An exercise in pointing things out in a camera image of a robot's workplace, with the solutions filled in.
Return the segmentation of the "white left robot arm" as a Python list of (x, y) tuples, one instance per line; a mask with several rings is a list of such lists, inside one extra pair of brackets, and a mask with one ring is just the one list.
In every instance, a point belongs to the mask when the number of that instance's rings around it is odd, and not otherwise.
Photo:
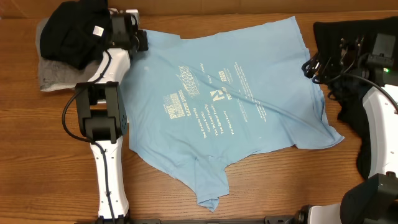
[(122, 147), (128, 118), (120, 84), (138, 52), (148, 49), (147, 34), (139, 28), (139, 11), (111, 12), (111, 31), (96, 73), (77, 83), (76, 108), (83, 139), (95, 158), (99, 189), (97, 223), (130, 223), (123, 183)]

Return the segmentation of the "light blue printed t-shirt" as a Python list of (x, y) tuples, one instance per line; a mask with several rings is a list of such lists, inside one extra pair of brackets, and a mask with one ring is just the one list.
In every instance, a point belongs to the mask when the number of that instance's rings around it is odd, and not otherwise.
[(147, 31), (149, 48), (122, 82), (129, 147), (216, 210), (225, 169), (253, 154), (295, 146), (326, 149), (343, 137), (329, 125), (294, 17), (208, 37)]

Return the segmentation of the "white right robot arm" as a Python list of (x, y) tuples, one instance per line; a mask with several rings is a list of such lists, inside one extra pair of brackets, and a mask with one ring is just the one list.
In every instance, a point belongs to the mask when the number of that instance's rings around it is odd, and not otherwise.
[(396, 37), (358, 33), (340, 40), (338, 55), (315, 54), (302, 65), (306, 77), (327, 85), (344, 116), (362, 139), (357, 158), (364, 182), (340, 203), (309, 205), (293, 223), (397, 223)]

